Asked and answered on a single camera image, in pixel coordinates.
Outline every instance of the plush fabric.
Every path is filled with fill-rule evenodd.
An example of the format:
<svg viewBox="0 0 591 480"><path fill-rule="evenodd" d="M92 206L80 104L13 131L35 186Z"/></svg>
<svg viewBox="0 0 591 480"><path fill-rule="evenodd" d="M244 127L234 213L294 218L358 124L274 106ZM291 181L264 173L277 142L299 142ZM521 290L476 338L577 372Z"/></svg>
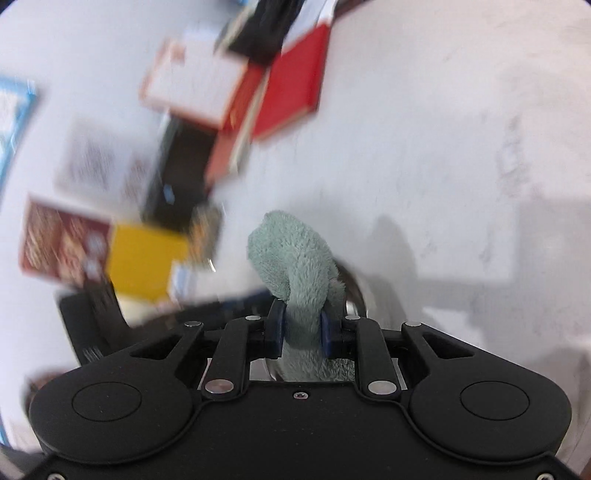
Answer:
<svg viewBox="0 0 591 480"><path fill-rule="evenodd" d="M345 286L330 248L311 227L289 213L267 213L248 238L248 258L277 298L284 300L285 342L279 360L287 381L351 380L353 363L326 360L320 344L320 312L328 301L343 312Z"/></svg>

